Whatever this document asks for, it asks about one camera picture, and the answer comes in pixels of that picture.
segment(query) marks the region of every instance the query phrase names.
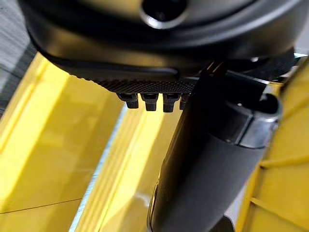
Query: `yellow surface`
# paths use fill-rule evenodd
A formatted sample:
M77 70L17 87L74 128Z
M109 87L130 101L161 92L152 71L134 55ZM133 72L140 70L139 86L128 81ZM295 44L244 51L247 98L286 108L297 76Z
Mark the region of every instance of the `yellow surface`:
M309 61L282 94L284 116L252 175L237 232L309 232Z
M0 214L1 232L69 231L81 200Z
M145 232L146 218L162 161L181 115L129 110L112 144L78 232Z
M67 231L122 107L36 56L0 123L0 231Z

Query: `yellow plastic part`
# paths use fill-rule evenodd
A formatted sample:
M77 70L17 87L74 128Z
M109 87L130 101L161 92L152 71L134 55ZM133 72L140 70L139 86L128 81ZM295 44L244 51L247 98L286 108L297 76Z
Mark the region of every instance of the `yellow plastic part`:
M309 60L282 102L282 122L249 181L237 232L309 232Z
M145 232L148 206L181 111L129 110L112 144L78 232Z
M122 107L35 57L0 122L0 231L68 231Z

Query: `gray floor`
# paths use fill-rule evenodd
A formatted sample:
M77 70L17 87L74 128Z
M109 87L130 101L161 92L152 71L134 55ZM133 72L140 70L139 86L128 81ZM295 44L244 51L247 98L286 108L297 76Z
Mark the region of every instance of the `gray floor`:
M36 50L30 44L15 0L0 0L0 114L31 63Z

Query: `black plastic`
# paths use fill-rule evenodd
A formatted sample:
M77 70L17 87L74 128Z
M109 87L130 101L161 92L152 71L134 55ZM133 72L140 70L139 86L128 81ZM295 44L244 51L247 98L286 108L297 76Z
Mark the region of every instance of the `black plastic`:
M185 105L186 105L186 103L187 103L189 97L190 97L190 93L184 93L184 94L182 94L182 98L181 98L180 103L179 103L179 109L180 109L180 110L184 110Z
M242 73L262 80L271 81L281 75L284 75L285 73L288 73L294 63L294 48L292 48L279 56L267 59L265 61L262 60L261 65L242 71Z
M179 17L187 7L187 0L144 0L144 12L161 22L171 21Z
M252 94L233 98L238 89L227 91L229 81ZM277 98L262 94L265 86L241 75L200 78L161 168L153 232L209 231L220 220L262 158L282 114ZM239 103L228 101L231 97Z
M152 53L204 58L273 56L293 46L308 12L307 0L256 0L241 11L220 20L195 27L157 31L146 25L93 11L78 1L19 2L30 34L42 50L54 56L60 55L59 50L53 50L48 44L59 37L47 35L53 34L56 28L103 39L100 43L114 44L123 49Z
M210 230L210 232L235 232L231 220L224 216L218 223Z
M145 102L147 111L156 111L156 102L159 94L155 93L143 93L141 94L142 100Z
M136 93L118 93L117 96L120 100L126 102L129 109L138 109L139 98Z
M163 94L163 112L172 113L174 104L179 100L181 93L166 93Z

